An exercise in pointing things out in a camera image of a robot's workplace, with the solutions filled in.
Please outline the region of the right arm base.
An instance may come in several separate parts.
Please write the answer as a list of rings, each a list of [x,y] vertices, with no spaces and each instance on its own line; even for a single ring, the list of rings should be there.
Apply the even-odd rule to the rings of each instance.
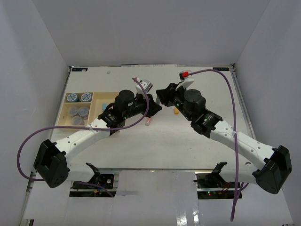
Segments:
[[[211,173],[196,174],[194,183],[196,183],[199,200],[226,200],[234,198],[235,183],[225,182],[219,177],[213,177]]]

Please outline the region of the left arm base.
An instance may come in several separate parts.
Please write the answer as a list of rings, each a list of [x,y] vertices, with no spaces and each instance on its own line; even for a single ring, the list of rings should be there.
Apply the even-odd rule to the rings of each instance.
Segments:
[[[73,183],[70,189],[70,197],[109,197],[116,194],[117,187],[114,184],[114,174],[101,174],[100,177],[91,184],[98,186],[88,186],[79,183]]]

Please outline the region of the blue capped highlighter pen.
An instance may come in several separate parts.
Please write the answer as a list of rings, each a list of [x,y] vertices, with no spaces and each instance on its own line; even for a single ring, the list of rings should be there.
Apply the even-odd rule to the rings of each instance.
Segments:
[[[108,106],[108,104],[107,104],[107,103],[103,103],[103,104],[102,104],[102,110],[103,110],[103,111],[105,111],[105,110],[106,110],[106,108],[107,108],[107,106]]]

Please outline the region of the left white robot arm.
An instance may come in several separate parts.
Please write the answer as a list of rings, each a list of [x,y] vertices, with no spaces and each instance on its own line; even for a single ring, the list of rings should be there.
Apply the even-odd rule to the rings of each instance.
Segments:
[[[58,187],[66,180],[84,182],[94,188],[99,184],[100,172],[97,167],[91,163],[76,165],[72,159],[95,142],[124,127],[126,119],[138,114],[152,117],[160,110],[162,107],[155,103],[151,94],[144,98],[142,94],[122,90],[89,126],[55,142],[48,139],[42,142],[34,168],[51,188]]]

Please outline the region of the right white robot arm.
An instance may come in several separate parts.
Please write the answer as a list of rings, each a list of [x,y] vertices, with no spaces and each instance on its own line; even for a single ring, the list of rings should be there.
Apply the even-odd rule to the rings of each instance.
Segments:
[[[262,144],[234,129],[223,118],[206,108],[206,99],[196,89],[185,89],[171,83],[156,94],[166,107],[174,106],[190,122],[198,134],[217,141],[245,157],[250,164],[239,170],[225,168],[220,162],[210,174],[197,175],[198,187],[225,187],[235,181],[257,184],[271,194],[277,194],[292,172],[289,150]]]

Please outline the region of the orange highlighter pen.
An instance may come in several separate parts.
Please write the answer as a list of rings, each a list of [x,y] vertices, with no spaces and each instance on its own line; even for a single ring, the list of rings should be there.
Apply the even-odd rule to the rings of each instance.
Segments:
[[[150,118],[147,118],[147,119],[146,119],[146,122],[145,122],[145,125],[146,125],[146,126],[149,126],[150,123],[151,123],[151,120],[152,120],[151,117],[150,117]]]

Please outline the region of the orange highlighter cap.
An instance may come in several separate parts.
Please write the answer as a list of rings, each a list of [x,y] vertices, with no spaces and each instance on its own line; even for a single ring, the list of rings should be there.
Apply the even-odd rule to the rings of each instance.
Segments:
[[[174,107],[174,114],[178,115],[179,113],[180,113],[179,110],[176,107]]]

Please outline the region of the paperclip jar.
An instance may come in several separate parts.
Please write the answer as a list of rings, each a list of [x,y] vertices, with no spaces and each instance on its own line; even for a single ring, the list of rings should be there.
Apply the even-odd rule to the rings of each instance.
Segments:
[[[80,108],[78,109],[78,115],[79,115],[80,117],[82,117],[83,119],[87,119],[87,118],[88,118],[88,115],[89,115],[89,108],[88,108],[88,107],[85,107],[85,106],[80,107]]]
[[[80,116],[74,116],[71,119],[71,124],[73,126],[82,126],[85,124],[84,120]]]
[[[68,115],[71,117],[78,116],[78,107],[72,106],[68,108]]]

